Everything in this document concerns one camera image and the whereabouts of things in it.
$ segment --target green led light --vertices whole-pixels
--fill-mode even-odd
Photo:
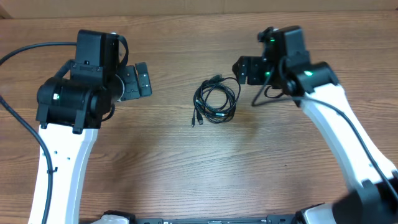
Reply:
[[[310,72],[310,71],[304,71],[304,74],[306,74],[306,75],[309,76],[309,77],[313,75],[313,73]]]
[[[59,100],[60,99],[60,95],[58,93],[54,93],[54,95],[52,96],[53,100]]]

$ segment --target black cable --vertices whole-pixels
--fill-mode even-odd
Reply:
[[[282,96],[284,95],[284,93],[279,93],[279,94],[276,95],[276,96],[269,96],[269,95],[268,95],[268,90],[269,90],[271,87],[272,87],[272,86],[267,86],[266,90],[264,91],[264,96],[265,96],[265,97],[271,98],[271,99],[278,99],[278,98],[280,98],[280,97],[282,97]]]
[[[47,47],[47,46],[74,46],[76,45],[76,42],[47,42],[47,43],[41,43],[41,44],[32,44],[29,46],[21,47],[6,56],[4,56],[2,59],[0,59],[0,65],[2,65],[6,60],[11,58],[12,56],[23,52],[25,50],[29,49],[34,49],[37,47]],[[17,112],[15,112],[4,100],[4,98],[0,95],[0,103],[5,107],[5,109],[10,112],[15,119],[18,120],[18,122],[23,125],[32,135],[35,137],[36,141],[40,144],[40,147],[43,149],[45,159],[47,161],[47,173],[49,175],[49,182],[47,186],[47,198],[45,200],[45,207],[44,207],[44,212],[43,212],[43,219],[42,219],[42,224],[46,224],[47,218],[49,217],[49,211],[50,211],[50,204],[51,204],[51,196],[52,196],[52,185],[53,185],[53,168],[52,168],[52,161],[50,157],[50,152],[49,149],[47,149],[47,146],[45,145],[43,139],[37,134],[37,132],[23,119]]]
[[[230,87],[221,84],[221,82],[228,79],[235,80],[238,84],[238,95],[235,96],[234,91]],[[226,96],[224,105],[219,108],[214,108],[207,103],[207,99],[213,90],[222,91]],[[200,125],[203,124],[203,117],[201,114],[204,114],[210,122],[215,124],[231,121],[235,115],[236,102],[238,102],[240,94],[241,85],[236,78],[222,78],[221,75],[216,75],[210,80],[205,80],[193,95],[193,105],[195,109],[193,109],[192,127],[195,126],[195,114]]]
[[[41,44],[32,44],[32,45],[28,45],[25,47],[21,47],[20,49],[17,49],[9,54],[7,54],[6,56],[4,56],[2,59],[0,59],[0,65],[2,65],[6,60],[8,60],[9,58],[11,58],[12,56],[21,53],[25,50],[29,50],[29,49],[33,49],[33,48],[37,48],[37,47],[48,47],[48,46],[76,46],[76,42],[47,42],[47,43],[41,43]]]
[[[116,110],[116,107],[114,106],[114,104],[111,105],[111,112],[109,112],[109,114],[107,115],[106,118],[102,119],[102,122],[107,121],[109,119],[112,118],[114,111]]]
[[[251,106],[260,106],[260,105],[262,105],[261,103],[257,105],[257,104],[256,104],[256,101],[257,101],[257,99],[260,97],[261,92],[262,92],[262,91],[266,88],[266,86],[268,85],[269,80],[271,80],[273,74],[274,74],[274,68],[272,67],[272,68],[271,68],[271,71],[269,72],[269,76],[267,77],[266,81],[264,82],[264,84],[262,85],[262,87],[260,88],[260,90],[258,91],[258,93],[256,94],[256,96],[253,98],[253,101],[251,102]]]

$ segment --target wood grain surface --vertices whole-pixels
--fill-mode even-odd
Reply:
[[[91,29],[124,35],[129,64],[147,62],[154,93],[119,103],[103,123],[88,161],[82,219],[106,210],[258,217],[338,199],[346,193],[340,168],[292,102],[252,108],[258,86],[242,86],[230,123],[192,128],[196,88],[215,73],[233,76],[239,56],[260,55],[259,31],[300,25],[312,61],[332,66],[372,140],[398,163],[397,21],[396,11],[1,20],[0,55],[38,42],[75,41],[80,29]],[[16,55],[0,68],[0,94],[38,126],[37,89],[74,54],[74,47],[46,47]],[[27,223],[39,146],[4,108],[0,155],[0,223]]]
[[[398,0],[0,0],[13,19],[395,10]]]

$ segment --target black joint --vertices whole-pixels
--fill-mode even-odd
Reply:
[[[283,93],[285,95],[294,95],[296,88],[296,83],[293,80],[287,80],[285,83],[283,83]]]
[[[260,43],[265,42],[267,39],[269,39],[269,38],[271,37],[271,34],[272,34],[273,31],[274,31],[274,28],[273,28],[273,27],[268,27],[266,30],[260,32],[260,33],[257,35],[257,40],[258,40]]]
[[[396,180],[398,180],[398,171],[396,171],[396,170],[392,171],[392,175],[394,176],[394,178]]]
[[[395,181],[390,180],[390,183],[396,188]],[[366,220],[365,223],[396,223],[397,203],[386,183],[374,184],[365,180],[362,185],[363,188],[351,191],[333,204],[332,212],[336,223],[357,223],[358,220]]]
[[[313,93],[316,87],[332,83],[339,84],[337,76],[326,62],[292,70],[291,74],[296,82],[296,90],[292,96],[303,96]]]
[[[47,123],[46,122],[42,122],[42,123],[40,123],[40,127],[42,128],[42,129],[47,129]]]
[[[73,127],[73,129],[72,129],[73,134],[82,134],[82,132],[83,132],[83,128]]]

